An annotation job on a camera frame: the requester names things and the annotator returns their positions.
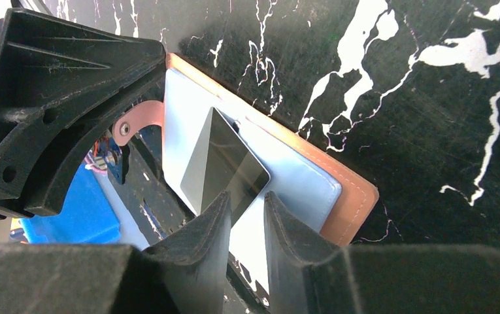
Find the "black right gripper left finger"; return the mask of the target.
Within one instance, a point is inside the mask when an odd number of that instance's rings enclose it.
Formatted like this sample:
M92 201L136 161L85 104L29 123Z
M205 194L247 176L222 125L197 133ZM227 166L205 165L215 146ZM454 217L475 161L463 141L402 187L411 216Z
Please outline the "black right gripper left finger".
M230 227L222 192L145 250L0 244L0 313L221 313Z

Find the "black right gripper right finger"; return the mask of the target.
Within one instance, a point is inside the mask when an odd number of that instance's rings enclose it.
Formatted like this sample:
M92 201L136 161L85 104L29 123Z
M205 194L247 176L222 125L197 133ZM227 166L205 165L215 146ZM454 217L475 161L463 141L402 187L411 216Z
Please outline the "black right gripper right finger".
M500 251L483 245L338 247L268 192L271 313L500 313Z

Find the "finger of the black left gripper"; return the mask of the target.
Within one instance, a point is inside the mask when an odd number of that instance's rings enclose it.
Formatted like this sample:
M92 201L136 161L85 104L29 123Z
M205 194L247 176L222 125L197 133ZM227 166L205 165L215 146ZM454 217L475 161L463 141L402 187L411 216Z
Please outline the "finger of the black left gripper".
M27 9L0 18L0 217L61 212L89 149L165 73L159 41Z

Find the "brown leather card holder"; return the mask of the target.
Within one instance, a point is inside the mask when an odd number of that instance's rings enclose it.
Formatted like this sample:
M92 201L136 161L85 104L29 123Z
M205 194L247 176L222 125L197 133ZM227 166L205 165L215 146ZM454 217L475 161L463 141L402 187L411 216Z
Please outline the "brown leather card holder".
M274 192L288 210L324 238L348 245L378 201L377 188L175 54L166 62L162 100L142 101L113 125L125 145L148 126L161 129L161 168L166 183L196 215L180 183L208 111L215 108L233 125L270 174L270 181L235 225L229 251L246 284L269 293L264 236L264 201Z

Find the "single black VIP card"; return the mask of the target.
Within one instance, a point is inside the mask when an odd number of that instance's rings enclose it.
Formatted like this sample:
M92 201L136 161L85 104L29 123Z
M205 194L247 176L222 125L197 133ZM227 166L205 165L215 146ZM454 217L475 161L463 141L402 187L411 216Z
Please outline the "single black VIP card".
M180 183L197 214L223 191L235 225L270 181L270 174L220 111L211 108Z

